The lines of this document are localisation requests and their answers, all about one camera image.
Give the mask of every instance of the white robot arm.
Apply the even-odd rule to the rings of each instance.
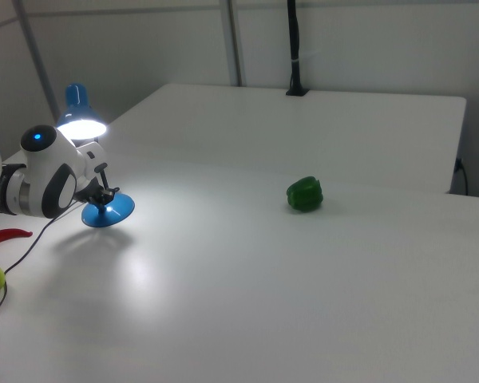
[[[1,213],[54,218],[72,199],[104,206],[118,190],[106,183],[106,154],[96,142],[76,148],[56,128],[38,125],[23,134],[21,149],[25,164],[0,158]]]

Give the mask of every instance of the lamp light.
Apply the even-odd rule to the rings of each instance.
[[[65,89],[67,109],[58,119],[58,130],[69,140],[88,140],[106,132],[106,125],[89,105],[87,89],[73,83]]]

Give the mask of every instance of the gray wall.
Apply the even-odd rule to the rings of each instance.
[[[22,133],[35,124],[52,124],[41,83],[10,1],[0,0],[0,151],[19,150]]]
[[[50,113],[47,101],[52,109],[63,109],[64,88],[73,81],[86,84],[93,107],[107,121],[169,82],[237,85],[239,72],[246,86],[288,86],[286,0],[19,2],[34,51],[29,51],[12,2],[0,0],[4,156],[17,150],[23,130],[53,123],[58,111]],[[467,99],[459,155],[471,194],[479,195],[479,2],[297,3],[306,86]],[[38,54],[37,70],[47,81],[39,81],[32,53]],[[462,190],[458,177],[453,192]]]

